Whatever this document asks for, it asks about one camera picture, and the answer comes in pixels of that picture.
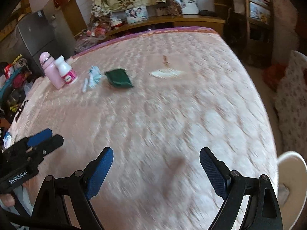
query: pink bedspread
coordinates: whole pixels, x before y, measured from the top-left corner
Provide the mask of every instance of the pink bedspread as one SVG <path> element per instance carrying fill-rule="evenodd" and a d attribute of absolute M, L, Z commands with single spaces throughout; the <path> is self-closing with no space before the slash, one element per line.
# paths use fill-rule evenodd
<path fill-rule="evenodd" d="M 149 75 L 170 67 L 172 79 Z M 124 68 L 134 88 L 115 89 L 105 78 L 81 92 L 91 65 Z M 187 27 L 129 35 L 75 56 L 79 80 L 56 90 L 47 78 L 34 84 L 11 132 L 17 140 L 45 128 L 64 145 L 45 158 L 30 182 L 70 176 L 105 146 L 114 162 L 91 202 L 106 230 L 207 229 L 222 205 L 199 162 L 208 146 L 229 169 L 270 176 L 277 189 L 274 139 L 264 106 L 244 67 L 211 29 Z M 247 200 L 234 229 L 239 229 Z"/>

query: photograph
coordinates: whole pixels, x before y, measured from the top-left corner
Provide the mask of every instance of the photograph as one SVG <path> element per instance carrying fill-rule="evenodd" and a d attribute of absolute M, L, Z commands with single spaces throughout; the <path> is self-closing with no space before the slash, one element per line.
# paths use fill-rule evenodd
<path fill-rule="evenodd" d="M 127 23 L 134 23 L 139 21 L 144 21 L 148 19 L 148 13 L 146 6 L 140 6 L 131 8 L 125 11 L 127 17 Z"/>
<path fill-rule="evenodd" d="M 175 0 L 177 1 L 182 9 L 183 15 L 197 15 L 199 13 L 197 0 Z"/>
<path fill-rule="evenodd" d="M 262 21 L 265 24 L 269 24 L 271 12 L 256 3 L 250 3 L 250 17 Z"/>

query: screw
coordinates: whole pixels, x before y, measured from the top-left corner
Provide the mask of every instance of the screw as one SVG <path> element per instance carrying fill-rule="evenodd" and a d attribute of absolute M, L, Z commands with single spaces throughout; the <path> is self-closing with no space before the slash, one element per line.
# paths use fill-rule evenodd
<path fill-rule="evenodd" d="M 237 176 L 240 175 L 239 171 L 236 171 L 236 170 L 233 170 L 233 171 L 231 171 L 230 173 L 231 173 L 231 175 L 233 175 L 233 176 L 235 176 L 235 177 L 237 177 Z"/>
<path fill-rule="evenodd" d="M 52 175 L 49 175 L 49 176 L 47 176 L 46 178 L 45 178 L 45 181 L 47 181 L 47 182 L 49 182 L 49 181 L 51 181 L 52 180 Z"/>
<path fill-rule="evenodd" d="M 82 174 L 83 174 L 83 171 L 82 171 L 82 170 L 77 170 L 77 171 L 75 172 L 75 176 L 77 176 L 77 177 L 81 176 Z"/>
<path fill-rule="evenodd" d="M 265 180 L 265 181 L 267 181 L 267 180 L 269 179 L 267 175 L 261 175 L 261 178 L 262 178 L 263 180 Z"/>

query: white bottle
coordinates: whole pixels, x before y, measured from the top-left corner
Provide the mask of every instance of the white bottle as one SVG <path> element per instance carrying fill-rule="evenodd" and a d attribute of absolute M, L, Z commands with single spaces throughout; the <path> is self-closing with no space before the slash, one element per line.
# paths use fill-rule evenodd
<path fill-rule="evenodd" d="M 72 67 L 65 62 L 64 57 L 62 55 L 59 58 L 57 58 L 54 61 L 54 63 L 56 64 L 56 67 L 59 69 L 59 74 L 64 79 L 67 85 L 75 83 L 75 81 L 78 79 L 78 76 L 75 73 L 75 71 L 72 69 Z"/>

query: framed photo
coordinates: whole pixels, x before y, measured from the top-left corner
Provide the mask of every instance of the framed photo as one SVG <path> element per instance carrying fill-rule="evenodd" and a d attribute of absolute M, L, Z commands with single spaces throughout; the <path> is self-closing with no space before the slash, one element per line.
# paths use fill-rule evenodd
<path fill-rule="evenodd" d="M 197 0 L 175 0 L 182 9 L 183 15 L 197 15 L 199 13 Z"/>
<path fill-rule="evenodd" d="M 148 19 L 148 13 L 146 6 L 140 6 L 131 8 L 125 11 L 127 17 L 127 23 L 134 23 L 139 21 L 144 21 Z"/>

